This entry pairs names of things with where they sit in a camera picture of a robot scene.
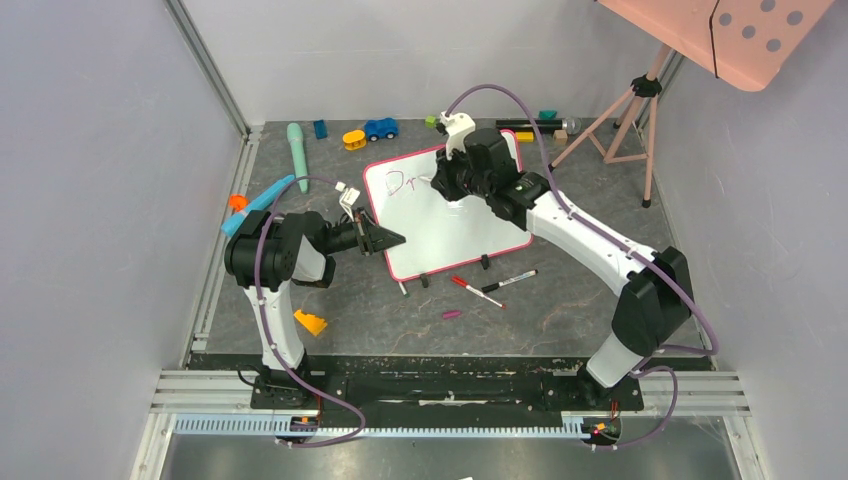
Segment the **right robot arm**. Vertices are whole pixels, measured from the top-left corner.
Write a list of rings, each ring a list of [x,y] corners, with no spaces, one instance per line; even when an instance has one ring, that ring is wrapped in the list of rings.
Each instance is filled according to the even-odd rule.
[[[452,133],[436,157],[432,187],[447,201],[482,199],[499,219],[557,246],[616,295],[611,333],[582,367],[580,400],[602,408],[618,383],[694,312],[685,256],[633,242],[569,204],[544,176],[522,172],[494,128]]]

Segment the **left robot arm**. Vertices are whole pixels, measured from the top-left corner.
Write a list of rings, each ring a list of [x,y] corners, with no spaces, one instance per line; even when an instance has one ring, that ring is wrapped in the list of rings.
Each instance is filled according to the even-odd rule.
[[[262,365],[253,388],[277,394],[290,407],[306,405],[314,381],[297,331],[291,287],[329,287],[336,253],[356,250],[371,256],[405,242],[405,236],[378,225],[362,208],[336,223],[315,211],[248,213],[228,241],[224,266],[249,298],[260,332]]]

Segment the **pink framed whiteboard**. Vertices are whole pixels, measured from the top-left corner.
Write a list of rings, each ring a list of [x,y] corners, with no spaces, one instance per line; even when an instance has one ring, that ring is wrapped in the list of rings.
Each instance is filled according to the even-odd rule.
[[[377,223],[406,237],[385,251],[391,277],[406,282],[498,256],[532,243],[530,233],[497,218],[485,201],[448,202],[420,175],[436,173],[437,146],[372,163],[362,177]]]

